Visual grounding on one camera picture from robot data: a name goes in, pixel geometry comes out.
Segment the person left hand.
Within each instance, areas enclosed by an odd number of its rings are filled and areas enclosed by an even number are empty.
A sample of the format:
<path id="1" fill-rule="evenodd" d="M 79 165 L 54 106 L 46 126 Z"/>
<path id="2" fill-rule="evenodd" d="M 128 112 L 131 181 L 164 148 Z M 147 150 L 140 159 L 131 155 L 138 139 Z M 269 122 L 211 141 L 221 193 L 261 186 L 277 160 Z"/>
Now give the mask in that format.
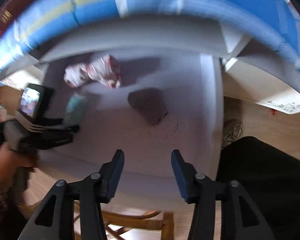
<path id="1" fill-rule="evenodd" d="M 13 177 L 19 167 L 34 168 L 37 166 L 38 157 L 34 155 L 21 155 L 10 150 L 8 143 L 0 146 L 0 189 L 9 188 Z"/>

